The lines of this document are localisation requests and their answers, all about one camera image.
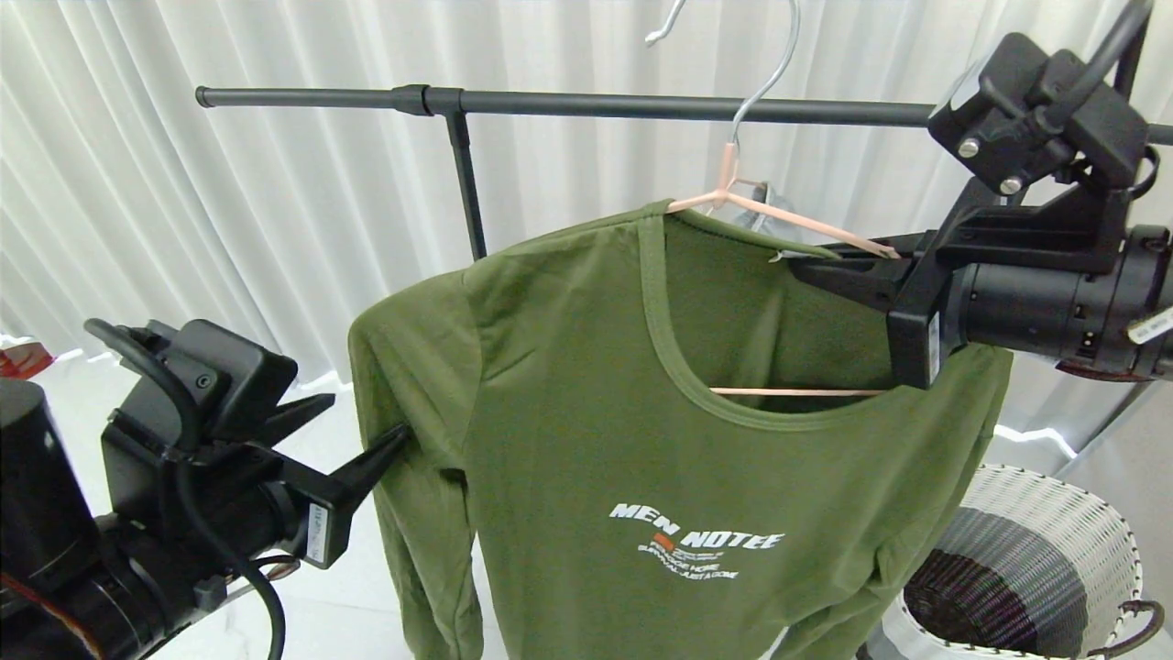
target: clothes hanger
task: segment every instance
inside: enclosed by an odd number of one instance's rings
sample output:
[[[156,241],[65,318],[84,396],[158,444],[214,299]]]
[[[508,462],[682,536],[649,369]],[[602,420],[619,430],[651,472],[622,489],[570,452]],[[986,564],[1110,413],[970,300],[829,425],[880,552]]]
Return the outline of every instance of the clothes hanger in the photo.
[[[680,15],[680,9],[684,8],[685,0],[676,0],[672,5],[671,12],[669,12],[667,19],[664,21],[664,26],[660,29],[649,33],[644,39],[647,46],[655,45],[657,41],[664,39],[672,32],[672,26],[676,25],[677,16]],[[782,77],[782,73],[786,67],[791,63],[791,57],[794,55],[794,47],[799,41],[799,26],[801,25],[801,15],[799,14],[798,0],[789,0],[791,5],[791,35],[789,42],[786,45],[786,52],[782,55],[782,61],[778,64],[778,68],[769,76],[769,80],[761,86],[753,95],[747,97],[741,107],[738,108],[737,114],[733,115],[733,127],[730,132],[730,141],[725,144],[725,150],[721,156],[720,177],[718,179],[717,189],[712,192],[706,192],[696,197],[690,197],[687,199],[679,199],[669,204],[669,212],[677,212],[684,209],[697,206],[705,203],[711,203],[713,207],[720,207],[726,202],[731,202],[741,207],[757,211],[771,217],[777,217],[778,219],[791,222],[798,224],[799,226],[805,226],[812,231],[818,231],[825,236],[830,236],[849,245],[860,247],[861,250],[867,250],[874,254],[886,257],[886,258],[900,258],[900,254],[895,249],[888,245],[881,245],[874,240],[869,240],[861,236],[856,236],[850,231],[840,229],[838,226],[832,226],[829,224],[812,219],[806,216],[801,216],[794,212],[785,211],[782,209],[772,206],[769,204],[764,204],[741,195],[730,192],[730,188],[734,183],[750,183],[753,182],[739,178],[737,176],[738,165],[738,137],[737,130],[741,124],[741,120],[745,118],[746,113],[750,108],[757,103],[762,96],[769,91],[769,88]],[[860,397],[860,396],[874,396],[883,394],[884,390],[805,390],[805,389],[778,389],[778,388],[708,388],[710,392],[718,395],[734,395],[734,396],[774,396],[774,397]]]
[[[644,42],[647,46],[655,45],[657,41],[664,39],[665,36],[669,35],[670,32],[672,32],[672,26],[676,25],[676,19],[677,16],[680,15],[680,9],[684,8],[684,2],[685,0],[676,0],[676,4],[672,5],[672,11],[669,12],[667,20],[664,21],[664,26],[660,27],[660,29],[657,29],[656,32],[649,33],[647,36],[644,38]],[[753,95],[747,97],[741,103],[741,107],[738,108],[737,114],[733,116],[733,125],[730,132],[730,140],[725,144],[725,149],[721,155],[720,175],[718,177],[717,188],[710,192],[705,192],[704,195],[698,195],[696,197],[689,197],[686,199],[678,199],[676,202],[672,202],[671,204],[669,204],[667,211],[677,212],[701,204],[712,204],[714,209],[718,209],[728,202],[737,204],[744,209],[757,211],[764,215],[768,215],[771,217],[775,217],[784,222],[789,222],[799,226],[804,226],[812,231],[822,233],[823,236],[829,236],[832,238],[835,238],[836,240],[847,243],[849,245],[854,245],[856,247],[860,247],[861,250],[866,250],[880,257],[900,258],[900,254],[891,246],[881,245],[875,240],[869,240],[867,238],[852,233],[850,231],[847,231],[845,229],[840,229],[838,226],[833,226],[830,224],[819,222],[818,219],[813,219],[795,212],[771,206],[769,204],[764,204],[761,202],[757,202],[748,197],[744,197],[741,195],[730,191],[730,189],[733,186],[733,183],[738,181],[744,181],[739,179],[737,176],[738,151],[739,151],[737,131],[738,128],[741,125],[741,120],[745,118],[745,115],[746,113],[750,111],[750,108],[753,107],[753,104],[757,103],[762,96],[765,96],[766,93],[769,91],[769,88],[773,87],[780,77],[782,77],[782,73],[786,70],[786,67],[789,66],[791,57],[794,55],[794,47],[798,45],[799,41],[798,38],[799,38],[799,27],[801,25],[801,14],[799,13],[798,0],[789,0],[789,5],[791,5],[791,16],[792,16],[791,35],[789,35],[789,42],[786,45],[786,52],[782,55],[782,60],[781,62],[779,62],[778,68],[769,76],[766,83],[762,84],[761,88],[758,89],[755,93],[753,93]]]

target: red wire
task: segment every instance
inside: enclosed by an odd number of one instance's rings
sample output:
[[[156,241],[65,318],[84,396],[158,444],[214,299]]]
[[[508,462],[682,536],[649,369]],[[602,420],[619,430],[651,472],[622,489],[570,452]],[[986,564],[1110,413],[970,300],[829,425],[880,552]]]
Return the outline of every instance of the red wire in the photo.
[[[68,628],[69,632],[74,634],[74,637],[76,637],[79,640],[81,640],[83,645],[86,645],[86,651],[88,651],[90,655],[93,655],[97,660],[106,660],[106,655],[102,653],[101,647],[97,645],[97,640],[94,639],[94,635],[91,635],[84,627],[82,627],[82,625],[76,619],[70,617],[68,613],[66,613],[56,605],[49,603],[49,600],[42,597],[41,594],[36,593],[36,591],[33,587],[21,583],[16,578],[8,574],[7,571],[0,573],[0,580],[2,580],[4,586],[19,593],[21,597],[25,598],[25,600],[28,600],[29,603],[36,605],[38,607],[47,612],[49,615],[52,615],[54,619],[61,621],[61,624],[65,625],[65,627]]]

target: neckline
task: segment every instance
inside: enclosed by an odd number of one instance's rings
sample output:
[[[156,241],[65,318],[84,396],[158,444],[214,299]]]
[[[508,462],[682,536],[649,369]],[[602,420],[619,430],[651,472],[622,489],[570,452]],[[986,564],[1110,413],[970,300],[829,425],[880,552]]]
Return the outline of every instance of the neckline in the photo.
[[[638,220],[639,263],[643,286],[644,315],[647,321],[647,333],[664,372],[689,400],[710,415],[733,424],[762,429],[767,431],[798,431],[820,429],[848,419],[854,419],[881,407],[899,406],[910,402],[917,394],[915,388],[897,387],[882,395],[852,403],[845,407],[816,413],[771,413],[740,406],[721,395],[710,392],[689,367],[680,346],[677,343],[672,328],[671,309],[667,298],[667,258],[664,244],[665,211],[671,199],[650,204],[646,215]],[[814,256],[834,256],[822,247],[781,240],[748,231],[740,226],[705,216],[692,209],[686,209],[673,217],[698,230],[707,231],[734,240],[740,240],[762,247],[789,250]]]

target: hanger hook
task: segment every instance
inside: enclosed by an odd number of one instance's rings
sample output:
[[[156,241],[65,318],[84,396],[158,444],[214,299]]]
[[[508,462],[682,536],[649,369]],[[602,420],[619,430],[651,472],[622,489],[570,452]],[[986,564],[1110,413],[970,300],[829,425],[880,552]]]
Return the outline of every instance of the hanger hook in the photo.
[[[676,25],[676,19],[677,16],[680,15],[680,9],[684,8],[684,2],[685,0],[676,0],[676,4],[672,5],[672,11],[669,12],[667,14],[667,20],[664,21],[664,27],[657,29],[656,32],[647,33],[647,36],[644,38],[644,43],[646,43],[647,46],[652,46],[660,39],[667,36],[670,32],[672,32],[672,26]],[[774,73],[769,76],[769,80],[767,80],[766,83],[762,84],[760,89],[758,89],[750,97],[743,101],[741,107],[739,107],[737,109],[737,114],[733,115],[733,127],[730,130],[730,142],[734,144],[738,143],[737,129],[739,125],[741,125],[741,120],[745,118],[746,113],[748,113],[750,108],[759,100],[761,100],[761,97],[765,96],[767,91],[769,91],[769,88],[773,87],[780,77],[782,77],[782,74],[786,73],[786,67],[791,64],[791,57],[794,56],[794,47],[798,46],[799,42],[799,28],[802,25],[802,14],[799,12],[799,0],[789,0],[789,4],[791,4],[791,36],[789,41],[786,43],[786,52],[782,54],[782,61],[778,63],[778,68],[774,69]]]

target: white floor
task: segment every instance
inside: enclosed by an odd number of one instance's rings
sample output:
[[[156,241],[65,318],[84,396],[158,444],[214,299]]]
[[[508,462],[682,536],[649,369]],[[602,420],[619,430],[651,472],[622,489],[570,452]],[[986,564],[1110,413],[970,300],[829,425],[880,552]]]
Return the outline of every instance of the white floor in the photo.
[[[110,511],[99,436],[106,419],[134,386],[136,376],[114,360],[87,362],[75,359],[57,363],[34,379],[46,389],[57,429],[63,437],[74,471],[95,516]],[[338,401],[320,419],[279,445],[279,449],[324,472],[360,451],[354,420],[354,401],[338,383],[316,390],[291,393],[293,397],[334,392]],[[996,438],[990,460],[1035,467],[1053,464],[1055,450],[1046,443],[1012,443]],[[486,614],[486,660],[504,659],[504,647],[493,617],[488,580],[480,552],[474,549],[476,586]],[[285,658],[411,659],[400,631],[395,593],[384,563],[374,509],[367,501],[355,513],[347,553],[330,570],[305,566],[277,583],[285,605],[289,637]],[[245,660],[264,658],[269,621],[259,599],[249,594],[184,632],[154,658],[158,660]],[[1173,639],[1167,633],[1130,660],[1173,658]]]

